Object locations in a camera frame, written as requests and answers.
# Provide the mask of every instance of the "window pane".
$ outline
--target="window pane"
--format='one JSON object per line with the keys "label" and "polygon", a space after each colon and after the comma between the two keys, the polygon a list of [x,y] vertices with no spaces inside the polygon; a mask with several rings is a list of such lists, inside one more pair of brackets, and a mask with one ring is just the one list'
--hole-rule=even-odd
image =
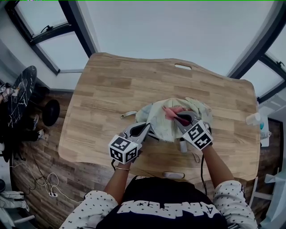
{"label": "window pane", "polygon": [[15,9],[31,34],[39,34],[47,25],[67,22],[58,1],[20,1]]}
{"label": "window pane", "polygon": [[253,84],[258,97],[283,82],[279,75],[260,61],[257,61],[241,79],[248,80]]}
{"label": "window pane", "polygon": [[61,70],[84,69],[88,61],[75,32],[48,39],[38,45]]}
{"label": "window pane", "polygon": [[281,31],[277,39],[266,52],[273,60],[282,61],[286,65],[286,26]]}

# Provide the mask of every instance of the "wood plank floor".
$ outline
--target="wood plank floor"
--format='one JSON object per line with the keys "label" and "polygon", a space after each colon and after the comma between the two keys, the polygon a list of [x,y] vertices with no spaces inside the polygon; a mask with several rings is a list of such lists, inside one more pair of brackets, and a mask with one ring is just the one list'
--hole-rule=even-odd
{"label": "wood plank floor", "polygon": [[[57,99],[60,103],[60,117],[52,127],[44,126],[41,120],[41,113],[36,109],[32,110],[32,115],[40,115],[38,129],[44,128],[46,133],[44,139],[36,142],[24,142],[21,146],[21,153],[23,157],[26,158],[26,163],[29,165],[35,178],[41,177],[35,163],[36,161],[44,176],[47,177],[50,173],[56,173],[58,175],[58,188],[67,197],[75,201],[81,201],[88,191],[103,190],[113,174],[113,169],[111,167],[89,163],[72,163],[59,157],[59,139],[71,97],[72,93],[50,92],[42,102],[42,104],[45,105],[49,100]],[[264,178],[266,174],[276,174],[277,167],[279,166],[280,125],[275,122],[269,122],[269,129],[273,134],[270,137],[270,146],[267,149],[261,150],[257,191],[271,194],[273,185],[266,185]],[[22,163],[22,161],[13,160],[14,166],[19,163]],[[25,165],[13,168],[13,180],[16,187],[25,193],[29,192],[29,187],[34,187],[34,179]],[[56,183],[54,175],[50,176],[50,180],[52,184]],[[240,181],[245,187],[246,200],[249,202],[254,181]],[[39,183],[44,184],[45,181],[40,179]],[[214,187],[211,181],[206,181],[206,185],[208,196],[212,199]],[[202,183],[196,184],[196,188],[204,192]],[[78,205],[78,203],[60,194],[57,189],[54,188],[53,190],[58,193],[59,196],[57,198],[51,198],[45,186],[37,184],[36,189],[30,191],[30,194],[25,197],[30,207],[30,213],[36,216],[38,228],[59,228],[65,218]],[[268,209],[269,201],[254,199],[252,206],[257,221],[260,222],[261,217],[263,217],[263,214]]]}

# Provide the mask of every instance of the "person's right arm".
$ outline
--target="person's right arm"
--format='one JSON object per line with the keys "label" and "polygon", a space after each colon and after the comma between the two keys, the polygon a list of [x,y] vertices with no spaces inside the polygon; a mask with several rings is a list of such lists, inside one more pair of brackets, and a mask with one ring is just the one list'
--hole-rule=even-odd
{"label": "person's right arm", "polygon": [[234,177],[211,145],[202,153],[215,187],[213,203],[233,229],[257,229],[251,208],[246,204],[242,184]]}

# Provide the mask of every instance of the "polka dot sleeve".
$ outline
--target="polka dot sleeve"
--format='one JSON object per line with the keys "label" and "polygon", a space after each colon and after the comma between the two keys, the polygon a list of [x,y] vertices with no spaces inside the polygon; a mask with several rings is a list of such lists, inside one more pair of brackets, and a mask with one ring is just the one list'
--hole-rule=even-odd
{"label": "polka dot sleeve", "polygon": [[59,229],[95,228],[117,205],[118,203],[111,195],[102,191],[90,191]]}
{"label": "polka dot sleeve", "polygon": [[218,185],[213,203],[226,218],[229,228],[258,228],[254,214],[245,202],[243,186],[238,181],[225,181]]}

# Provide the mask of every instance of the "window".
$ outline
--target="window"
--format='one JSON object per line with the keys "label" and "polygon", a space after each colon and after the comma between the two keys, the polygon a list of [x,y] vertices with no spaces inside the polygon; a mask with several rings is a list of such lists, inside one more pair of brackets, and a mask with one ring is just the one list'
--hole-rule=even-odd
{"label": "window", "polygon": [[96,52],[76,2],[10,1],[5,8],[26,42],[56,75],[81,72]]}

